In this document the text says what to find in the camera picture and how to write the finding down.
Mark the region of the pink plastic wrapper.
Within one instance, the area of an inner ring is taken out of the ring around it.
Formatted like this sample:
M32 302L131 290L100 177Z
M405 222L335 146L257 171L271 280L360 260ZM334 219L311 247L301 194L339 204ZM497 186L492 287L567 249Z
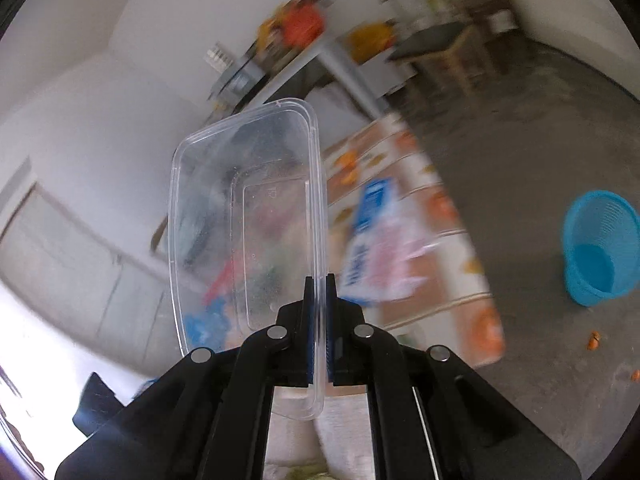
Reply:
M346 250L338 292L360 304L406 299L426 281L411 263L437 238L419 221L393 211L360 219Z

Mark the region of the blue white milk carton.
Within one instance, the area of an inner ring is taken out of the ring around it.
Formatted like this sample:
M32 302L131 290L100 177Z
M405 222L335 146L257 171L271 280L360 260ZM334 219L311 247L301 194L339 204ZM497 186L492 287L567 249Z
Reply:
M393 179L374 179L360 195L352 238L343 258L338 292L362 306L387 299L398 244Z

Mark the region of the wooden stool black seat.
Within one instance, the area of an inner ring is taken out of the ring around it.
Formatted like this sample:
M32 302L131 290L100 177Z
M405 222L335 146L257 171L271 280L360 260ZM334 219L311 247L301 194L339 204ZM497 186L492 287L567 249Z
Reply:
M397 66L406 64L444 63L465 96L472 96L470 76L463 68L459 52L467 43L472 44L484 72L497 76L494 63L485 47L480 31L473 23L451 22L421 29L398 42L388 60Z

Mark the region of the white shelf table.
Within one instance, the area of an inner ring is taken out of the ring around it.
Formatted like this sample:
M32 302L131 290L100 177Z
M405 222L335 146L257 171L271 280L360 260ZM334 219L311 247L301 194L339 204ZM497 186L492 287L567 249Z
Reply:
M374 93L345 48L327 32L309 47L286 54L284 65L275 73L258 65L256 44L241 56L216 44L206 52L205 61L218 73L207 98L210 112L204 120L206 126L277 99L283 87L292 80L301 81L308 67L314 65L321 66L370 118L380 118L390 108L385 98Z

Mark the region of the clear plastic food container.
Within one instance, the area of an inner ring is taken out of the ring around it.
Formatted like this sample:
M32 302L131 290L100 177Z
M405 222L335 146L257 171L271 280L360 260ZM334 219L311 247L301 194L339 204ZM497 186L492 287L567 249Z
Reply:
M171 163L169 283L182 353L223 352L309 298L302 374L274 411L309 420L324 400L328 205L318 120L300 99L224 118L185 138Z

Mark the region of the blue plastic waste basket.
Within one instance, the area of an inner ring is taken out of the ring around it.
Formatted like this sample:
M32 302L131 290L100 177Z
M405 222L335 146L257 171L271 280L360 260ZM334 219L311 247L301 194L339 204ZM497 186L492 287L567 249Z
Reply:
M622 196L594 190L574 200L562 229L564 285L590 308L639 283L639 215Z

